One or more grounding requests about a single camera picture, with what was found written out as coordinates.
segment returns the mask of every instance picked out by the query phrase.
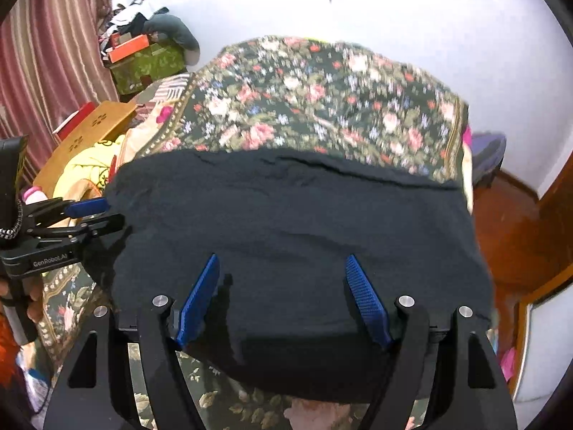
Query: green storage bin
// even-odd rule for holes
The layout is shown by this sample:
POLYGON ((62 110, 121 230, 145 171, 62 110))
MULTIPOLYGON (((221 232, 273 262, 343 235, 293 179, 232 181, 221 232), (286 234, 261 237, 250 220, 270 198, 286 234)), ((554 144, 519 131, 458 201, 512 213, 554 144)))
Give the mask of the green storage bin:
POLYGON ((110 65, 117 91, 121 95, 142 91, 142 77, 157 81, 185 68, 183 48, 171 42, 157 42, 110 65))

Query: striped curtain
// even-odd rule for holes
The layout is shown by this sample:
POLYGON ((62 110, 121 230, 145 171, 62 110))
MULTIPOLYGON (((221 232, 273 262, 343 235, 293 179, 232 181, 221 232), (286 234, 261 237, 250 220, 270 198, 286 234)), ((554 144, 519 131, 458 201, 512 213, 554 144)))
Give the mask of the striped curtain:
POLYGON ((28 134, 29 182, 57 147, 52 131, 62 120, 87 101, 117 101, 97 44, 110 6, 18 0, 0 25, 0 138, 28 134))

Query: wooden floor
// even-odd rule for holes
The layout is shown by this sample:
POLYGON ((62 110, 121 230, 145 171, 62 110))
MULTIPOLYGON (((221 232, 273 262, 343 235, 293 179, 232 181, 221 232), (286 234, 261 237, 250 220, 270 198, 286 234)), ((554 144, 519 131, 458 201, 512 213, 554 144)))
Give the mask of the wooden floor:
POLYGON ((478 243, 495 283, 501 355, 514 345, 519 298, 570 262, 555 242, 560 237, 555 222, 541 217, 535 200, 502 178, 489 189, 476 189, 474 215, 478 243))

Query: human hand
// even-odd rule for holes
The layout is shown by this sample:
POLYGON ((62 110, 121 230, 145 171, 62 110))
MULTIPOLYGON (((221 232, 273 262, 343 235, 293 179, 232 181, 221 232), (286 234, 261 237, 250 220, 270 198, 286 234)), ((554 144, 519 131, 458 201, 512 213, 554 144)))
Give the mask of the human hand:
MULTIPOLYGON (((9 286, 6 280, 0 280, 0 296, 7 296, 9 293, 9 286)), ((44 309, 42 308, 42 294, 44 293, 44 283, 42 283, 41 276, 35 276, 30 280, 29 296, 32 300, 28 305, 28 317, 34 322, 38 323, 43 315, 44 309)))

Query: blue gripper pad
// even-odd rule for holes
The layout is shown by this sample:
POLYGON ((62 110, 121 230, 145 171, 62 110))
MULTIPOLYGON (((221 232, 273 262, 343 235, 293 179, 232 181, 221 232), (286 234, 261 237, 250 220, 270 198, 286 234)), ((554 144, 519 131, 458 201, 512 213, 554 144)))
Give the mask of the blue gripper pad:
POLYGON ((110 204, 107 203, 105 197, 98 197, 87 201, 73 202, 66 207, 65 214, 70 218, 82 218, 83 216, 104 213, 109 209, 110 204))
POLYGON ((179 331, 176 338, 180 347, 185 347, 189 341, 193 341, 199 336, 203 317, 207 312, 218 282, 219 258, 213 254, 181 309, 179 331))
POLYGON ((370 337, 382 347, 389 346, 393 340, 390 335, 388 312, 354 255, 346 259, 346 281, 370 337))

